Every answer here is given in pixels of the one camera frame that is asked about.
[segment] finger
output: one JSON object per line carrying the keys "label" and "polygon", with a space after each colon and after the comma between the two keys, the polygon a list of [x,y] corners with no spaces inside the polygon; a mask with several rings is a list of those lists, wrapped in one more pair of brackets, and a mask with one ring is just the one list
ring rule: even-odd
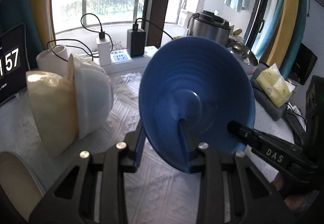
{"label": "finger", "polygon": [[282,190],[282,188],[284,186],[284,178],[282,177],[282,175],[280,173],[278,173],[276,175],[276,177],[274,178],[272,184],[275,186],[277,191]]}
{"label": "finger", "polygon": [[294,195],[289,196],[285,199],[285,204],[290,210],[300,209],[306,196],[305,195]]}

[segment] teal curtain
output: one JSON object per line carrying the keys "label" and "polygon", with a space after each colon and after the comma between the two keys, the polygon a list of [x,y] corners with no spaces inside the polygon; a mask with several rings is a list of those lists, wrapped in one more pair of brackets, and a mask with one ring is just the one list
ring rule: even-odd
{"label": "teal curtain", "polygon": [[253,53],[256,55],[256,57],[258,59],[260,59],[262,57],[263,53],[266,51],[269,43],[271,42],[273,35],[276,34],[276,26],[278,24],[278,21],[280,20],[280,15],[281,15],[283,6],[284,6],[284,0],[279,0],[277,8],[273,15],[271,25],[267,29],[266,35],[262,39],[261,43],[258,44],[253,51]]}
{"label": "teal curtain", "polygon": [[299,0],[298,13],[294,32],[286,53],[286,56],[280,66],[281,75],[287,79],[291,68],[296,60],[296,56],[303,39],[307,15],[307,0]]}
{"label": "teal curtain", "polygon": [[26,48],[31,69],[37,68],[36,56],[44,50],[32,16],[30,0],[0,1],[0,34],[24,23],[26,27]]}

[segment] digital clock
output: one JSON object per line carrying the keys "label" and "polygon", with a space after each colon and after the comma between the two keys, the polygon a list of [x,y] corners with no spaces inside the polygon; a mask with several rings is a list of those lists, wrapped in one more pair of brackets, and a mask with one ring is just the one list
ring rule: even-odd
{"label": "digital clock", "polygon": [[0,104],[26,87],[28,70],[25,25],[20,24],[0,37]]}

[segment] silver screw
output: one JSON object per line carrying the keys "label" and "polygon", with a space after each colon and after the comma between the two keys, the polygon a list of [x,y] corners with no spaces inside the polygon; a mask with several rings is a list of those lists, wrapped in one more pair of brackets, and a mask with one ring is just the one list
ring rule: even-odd
{"label": "silver screw", "polygon": [[90,153],[88,151],[82,151],[80,153],[81,158],[88,158],[90,156]]}
{"label": "silver screw", "polygon": [[245,157],[245,153],[244,151],[236,151],[235,155],[239,158],[243,158]]}
{"label": "silver screw", "polygon": [[124,148],[126,148],[126,146],[127,146],[127,144],[126,144],[125,142],[118,142],[118,143],[116,144],[116,147],[117,147],[118,149],[124,149]]}
{"label": "silver screw", "polygon": [[202,143],[199,143],[198,147],[199,147],[199,149],[207,149],[209,147],[209,145],[207,143],[202,142]]}

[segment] pot lid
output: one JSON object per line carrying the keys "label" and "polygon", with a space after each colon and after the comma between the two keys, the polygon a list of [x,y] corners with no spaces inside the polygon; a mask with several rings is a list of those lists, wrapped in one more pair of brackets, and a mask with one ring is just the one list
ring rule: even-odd
{"label": "pot lid", "polygon": [[203,10],[201,13],[197,13],[195,19],[223,29],[230,29],[228,21],[219,16],[216,16],[213,12],[210,11]]}

